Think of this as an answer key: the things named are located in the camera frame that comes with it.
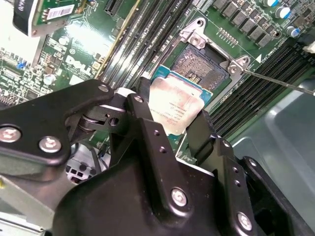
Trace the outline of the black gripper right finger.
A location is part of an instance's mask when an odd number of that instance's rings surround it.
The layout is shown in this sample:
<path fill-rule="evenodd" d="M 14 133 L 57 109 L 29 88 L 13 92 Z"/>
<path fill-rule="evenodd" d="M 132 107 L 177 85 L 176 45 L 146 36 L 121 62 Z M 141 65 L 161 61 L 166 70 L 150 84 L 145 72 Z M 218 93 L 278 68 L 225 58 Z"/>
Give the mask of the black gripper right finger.
<path fill-rule="evenodd" d="M 241 159 L 202 110 L 188 127 L 196 164 L 215 176 L 215 213 L 227 236 L 305 236 L 307 223 L 262 166 Z"/>

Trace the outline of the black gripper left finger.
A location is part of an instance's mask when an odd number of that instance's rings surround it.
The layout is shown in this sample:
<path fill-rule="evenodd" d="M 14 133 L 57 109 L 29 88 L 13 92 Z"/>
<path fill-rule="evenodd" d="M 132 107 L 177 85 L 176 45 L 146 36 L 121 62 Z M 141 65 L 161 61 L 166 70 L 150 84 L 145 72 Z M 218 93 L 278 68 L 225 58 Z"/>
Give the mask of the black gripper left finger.
<path fill-rule="evenodd" d="M 65 169 L 72 144 L 107 131 L 110 169 L 139 161 L 156 217 L 189 218 L 194 208 L 188 187 L 162 125 L 152 117 L 149 94 L 145 78 L 127 96 L 88 80 L 1 111 L 0 171 L 54 180 Z"/>

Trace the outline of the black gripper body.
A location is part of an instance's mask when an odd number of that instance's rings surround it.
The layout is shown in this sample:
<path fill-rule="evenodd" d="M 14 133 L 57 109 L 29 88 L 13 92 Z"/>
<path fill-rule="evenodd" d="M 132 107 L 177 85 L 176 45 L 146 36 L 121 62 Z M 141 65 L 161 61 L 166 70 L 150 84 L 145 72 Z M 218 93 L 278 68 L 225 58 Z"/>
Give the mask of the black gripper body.
<path fill-rule="evenodd" d="M 178 162 L 188 184 L 194 213 L 169 227 L 154 214 L 137 160 L 127 160 L 72 188 L 53 220 L 55 236 L 229 236 L 216 200 L 215 179 L 206 170 Z"/>

